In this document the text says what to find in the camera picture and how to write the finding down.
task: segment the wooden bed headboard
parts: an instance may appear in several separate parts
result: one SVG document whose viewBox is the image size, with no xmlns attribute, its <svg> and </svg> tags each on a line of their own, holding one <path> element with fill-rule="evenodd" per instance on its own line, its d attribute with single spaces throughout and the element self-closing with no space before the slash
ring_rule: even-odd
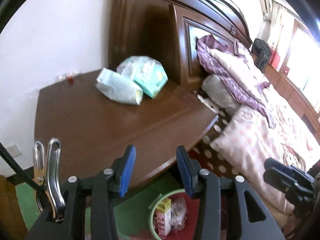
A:
<svg viewBox="0 0 320 240">
<path fill-rule="evenodd" d="M 231 51 L 235 39 L 252 41 L 240 9 L 231 0 L 113 0 L 109 66 L 146 55 L 163 65 L 169 79 L 199 89 L 206 73 L 196 54 L 196 38 L 213 34 Z"/>
</svg>

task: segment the metal clip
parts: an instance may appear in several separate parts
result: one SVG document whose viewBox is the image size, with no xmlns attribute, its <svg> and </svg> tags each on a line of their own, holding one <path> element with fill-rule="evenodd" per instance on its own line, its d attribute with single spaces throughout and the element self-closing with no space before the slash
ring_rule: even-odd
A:
<svg viewBox="0 0 320 240">
<path fill-rule="evenodd" d="M 33 172 L 34 181 L 40 186 L 44 183 L 44 162 L 44 144 L 41 140 L 37 139 L 33 143 Z"/>
<path fill-rule="evenodd" d="M 59 184 L 61 142 L 57 138 L 49 141 L 48 151 L 39 139 L 33 143 L 34 180 L 45 188 L 47 200 L 52 207 L 52 221 L 63 220 L 65 201 Z M 43 196 L 36 194 L 36 204 L 40 212 L 43 211 Z"/>
<path fill-rule="evenodd" d="M 60 171 L 61 142 L 57 138 L 49 141 L 46 160 L 46 194 L 52 206 L 52 219 L 55 222 L 61 221 L 64 215 L 65 201 L 60 191 L 59 171 Z"/>
</svg>

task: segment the diaper package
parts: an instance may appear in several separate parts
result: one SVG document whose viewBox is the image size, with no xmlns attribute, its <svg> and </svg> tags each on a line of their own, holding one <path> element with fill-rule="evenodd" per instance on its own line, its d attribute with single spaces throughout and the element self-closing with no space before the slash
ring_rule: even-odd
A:
<svg viewBox="0 0 320 240">
<path fill-rule="evenodd" d="M 132 56 L 125 59 L 117 72 L 130 78 L 151 98 L 157 96 L 168 80 L 161 63 L 146 56 Z"/>
<path fill-rule="evenodd" d="M 96 87 L 112 101 L 130 105 L 140 105 L 142 101 L 142 89 L 128 77 L 110 69 L 101 70 Z"/>
</svg>

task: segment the wall socket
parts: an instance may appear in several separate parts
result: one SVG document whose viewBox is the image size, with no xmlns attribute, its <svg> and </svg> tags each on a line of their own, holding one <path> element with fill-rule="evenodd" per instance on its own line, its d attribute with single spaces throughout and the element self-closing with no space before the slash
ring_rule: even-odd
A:
<svg viewBox="0 0 320 240">
<path fill-rule="evenodd" d="M 14 144 L 6 148 L 6 150 L 10 153 L 10 155 L 15 158 L 22 154 L 22 152 L 19 151 L 18 147 Z"/>
</svg>

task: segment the plastic bag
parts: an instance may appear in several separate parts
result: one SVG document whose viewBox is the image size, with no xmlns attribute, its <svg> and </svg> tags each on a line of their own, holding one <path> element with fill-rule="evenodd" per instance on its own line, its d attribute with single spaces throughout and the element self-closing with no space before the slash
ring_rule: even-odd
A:
<svg viewBox="0 0 320 240">
<path fill-rule="evenodd" d="M 140 105 L 142 101 L 142 89 L 131 79 L 110 69 L 102 69 L 96 87 L 112 101 L 130 105 Z"/>
<path fill-rule="evenodd" d="M 224 108 L 231 116 L 241 106 L 239 102 L 233 99 L 224 83 L 215 74 L 206 77 L 201 84 L 201 88 L 214 103 Z"/>
<path fill-rule="evenodd" d="M 146 56 L 125 59 L 117 67 L 117 72 L 130 78 L 151 98 L 156 97 L 168 80 L 161 63 Z"/>
<path fill-rule="evenodd" d="M 171 230 L 177 233 L 185 227 L 187 204 L 184 198 L 178 198 L 171 204 Z"/>
</svg>

